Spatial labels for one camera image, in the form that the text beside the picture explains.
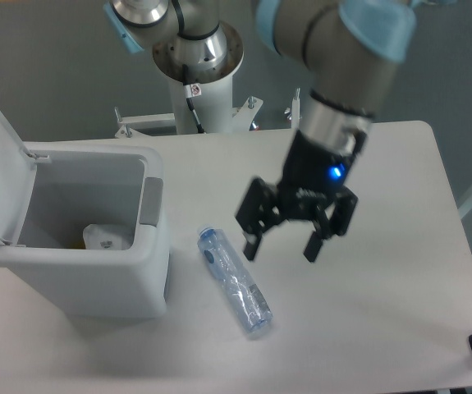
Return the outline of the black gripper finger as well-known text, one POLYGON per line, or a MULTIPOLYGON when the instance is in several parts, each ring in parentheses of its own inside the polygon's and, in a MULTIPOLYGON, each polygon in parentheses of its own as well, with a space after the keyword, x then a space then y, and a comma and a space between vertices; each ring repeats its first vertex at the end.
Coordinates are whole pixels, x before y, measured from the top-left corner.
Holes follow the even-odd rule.
POLYGON ((249 261, 254 261, 264 233, 283 221, 277 187, 261 177, 254 177, 235 218, 245 236, 243 254, 249 261))
POLYGON ((333 236, 344 236, 351 223, 358 197, 348 188, 341 188, 330 203, 318 203, 314 208, 314 231, 304 250, 305 258, 314 263, 323 243, 333 236))

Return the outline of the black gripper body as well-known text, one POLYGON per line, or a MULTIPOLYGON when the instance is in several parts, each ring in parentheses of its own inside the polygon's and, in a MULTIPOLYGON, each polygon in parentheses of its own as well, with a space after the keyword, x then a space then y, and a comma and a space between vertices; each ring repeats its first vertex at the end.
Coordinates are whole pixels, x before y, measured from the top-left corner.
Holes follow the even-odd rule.
POLYGON ((283 221, 350 223, 358 197, 345 186, 358 149, 338 153, 298 130, 276 185, 278 216, 283 221))

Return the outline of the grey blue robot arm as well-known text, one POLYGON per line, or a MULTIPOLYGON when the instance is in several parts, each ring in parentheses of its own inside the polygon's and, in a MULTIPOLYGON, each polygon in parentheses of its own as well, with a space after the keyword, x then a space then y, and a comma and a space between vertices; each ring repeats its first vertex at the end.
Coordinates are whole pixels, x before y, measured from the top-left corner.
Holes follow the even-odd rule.
MULTIPOLYGON (((172 101, 181 134, 230 131, 231 95, 207 85, 231 78, 241 46, 230 39, 217 1, 107 1, 104 12, 132 53, 150 50, 177 84, 172 101)), ((256 177, 236 212, 244 254, 254 259, 264 234, 285 221, 314 232, 304 255, 346 234, 357 196, 346 187, 369 128, 405 61, 415 32, 412 1, 254 1, 259 37, 314 75, 278 182, 256 177)))

